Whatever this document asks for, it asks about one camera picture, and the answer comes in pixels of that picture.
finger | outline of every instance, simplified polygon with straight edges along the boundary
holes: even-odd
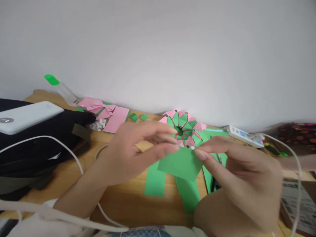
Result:
[[[232,142],[224,137],[213,137],[197,148],[207,153],[226,153],[230,159],[246,165],[247,168],[255,171],[261,164],[265,164],[265,155],[248,146]]]
[[[146,137],[150,137],[158,133],[176,134],[178,131],[167,124],[152,120],[138,123],[138,126],[131,129],[130,132],[130,141],[133,144],[136,144],[144,140]]]
[[[139,154],[135,157],[135,164],[142,167],[142,169],[147,169],[152,164],[164,158],[166,155],[175,153],[179,150],[179,146],[172,145],[170,143],[161,143],[154,146],[147,151]]]
[[[155,141],[156,143],[171,143],[171,144],[176,144],[177,140],[170,136],[169,134],[164,134],[164,133],[158,133],[154,136],[151,136],[149,138],[146,138],[150,142]]]
[[[234,185],[237,177],[221,165],[210,153],[198,149],[195,149],[194,153],[222,187]]]

forearm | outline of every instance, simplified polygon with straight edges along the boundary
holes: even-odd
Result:
[[[223,189],[200,201],[194,212],[194,225],[208,237],[245,237],[262,233],[255,222],[226,197]]]
[[[280,162],[283,169],[298,171],[297,162],[294,157],[279,157],[277,160]],[[316,154],[300,156],[299,161],[303,171],[316,170]]]
[[[57,200],[54,209],[87,218],[95,209],[105,189],[106,186],[98,185],[98,177],[89,169]]]

power strip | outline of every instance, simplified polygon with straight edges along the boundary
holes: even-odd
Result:
[[[232,125],[228,125],[226,127],[223,127],[223,129],[225,130],[225,132],[227,132],[230,136],[234,137],[234,138],[237,138],[251,146],[254,146],[256,148],[263,148],[264,147],[264,144],[263,144],[263,141],[260,140],[260,141],[254,141],[253,140],[253,135],[243,131],[243,130],[240,130]]]

white cable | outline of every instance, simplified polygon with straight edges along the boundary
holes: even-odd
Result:
[[[293,223],[293,226],[292,226],[292,232],[291,232],[291,235],[290,237],[294,237],[295,236],[295,233],[296,233],[296,228],[297,228],[297,224],[299,222],[299,219],[300,219],[300,207],[301,207],[301,200],[302,200],[302,190],[301,190],[301,180],[302,180],[302,169],[301,169],[301,164],[300,164],[300,161],[297,157],[297,155],[295,154],[295,152],[285,143],[279,141],[278,139],[275,139],[274,137],[271,137],[267,134],[264,134],[264,136],[267,136],[269,138],[271,138],[272,140],[276,141],[276,142],[279,142],[281,143],[283,146],[285,146],[286,148],[289,149],[289,151],[293,154],[295,160],[296,160],[296,163],[297,163],[297,167],[298,167],[298,170],[299,170],[299,179],[298,179],[298,190],[299,190],[299,193],[298,193],[298,197],[297,197],[297,209],[296,209],[296,217],[295,217],[295,220],[294,220],[294,223]]]
[[[37,138],[51,138],[51,139],[57,141],[57,142],[58,142],[60,145],[62,145],[67,151],[69,151],[70,154],[72,154],[72,156],[75,158],[75,160],[76,160],[76,162],[77,162],[77,164],[78,164],[78,166],[79,166],[79,169],[80,169],[81,174],[83,174],[83,169],[82,169],[81,164],[80,164],[80,161],[79,161],[79,159],[76,157],[76,155],[75,155],[75,154],[72,152],[72,150],[70,150],[64,143],[62,143],[61,141],[59,141],[59,140],[56,139],[55,137],[51,137],[51,136],[37,136],[37,137],[29,138],[29,139],[26,139],[26,140],[23,140],[23,141],[21,141],[21,142],[15,143],[15,144],[13,144],[13,145],[10,145],[10,146],[8,146],[8,147],[6,147],[6,148],[0,150],[0,153],[6,151],[6,150],[8,150],[8,149],[10,149],[11,147],[14,147],[14,146],[16,146],[16,145],[19,145],[19,144],[21,144],[21,143],[23,143],[23,142],[27,142],[27,141],[30,141],[30,140],[33,140],[33,139],[37,139]],[[101,151],[101,149],[96,153],[94,159],[96,159],[96,157],[97,157],[97,155],[99,154],[99,152]],[[23,204],[24,204],[24,206],[23,206],[24,209],[19,209],[19,208],[18,208],[18,207],[20,206],[20,205],[18,205],[19,203],[22,203],[22,202],[9,202],[9,201],[1,201],[1,200],[0,200],[0,210],[8,210],[7,208],[8,208],[9,206],[11,206],[11,209],[9,209],[9,210],[17,210],[18,215],[19,215],[19,222],[20,222],[20,220],[22,219],[22,214],[20,213],[20,211],[29,211],[29,212],[37,212],[37,213],[39,213],[39,211],[34,211],[34,210],[35,210],[35,209],[36,209],[36,210],[42,210],[42,209],[39,208],[39,207],[41,207],[41,205],[38,205],[39,207],[36,207],[36,206],[34,206],[35,204],[33,204],[33,203],[27,203],[27,202],[26,202],[26,203],[23,203]],[[32,204],[34,210],[28,209],[28,207],[27,207],[26,204]],[[103,209],[102,209],[102,207],[101,207],[101,205],[100,205],[99,203],[98,203],[98,207],[99,207],[99,209],[100,209],[102,215],[103,215],[110,223],[112,223],[112,224],[114,224],[114,225],[117,225],[117,226],[120,226],[120,227],[118,228],[118,227],[113,227],[113,226],[109,226],[109,225],[104,225],[104,224],[99,224],[99,223],[95,223],[95,222],[86,221],[86,220],[84,220],[84,219],[81,219],[81,218],[78,218],[78,217],[75,217],[75,216],[72,216],[72,215],[63,213],[63,212],[60,212],[60,213],[58,214],[58,218],[61,219],[61,220],[64,220],[64,221],[72,222],[72,223],[74,223],[74,224],[78,224],[78,223],[79,223],[77,219],[83,220],[83,221],[85,221],[85,224],[84,224],[83,226],[90,227],[90,228],[95,228],[95,229],[99,229],[99,230],[106,230],[106,231],[112,231],[112,232],[126,232],[126,231],[129,230],[128,227],[123,226],[123,225],[121,225],[121,224],[119,224],[119,223],[117,223],[117,222],[111,220],[111,219],[104,213],[104,211],[103,211]],[[44,212],[45,212],[45,213],[50,213],[50,214],[52,214],[51,211],[47,212],[47,210],[48,210],[48,209],[46,209],[46,211],[44,211]],[[98,224],[98,227],[91,227],[91,225],[89,226],[89,225],[87,225],[87,223]]]

white wall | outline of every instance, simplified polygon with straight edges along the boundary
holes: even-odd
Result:
[[[261,131],[316,122],[309,0],[2,0],[0,96],[52,90]]]

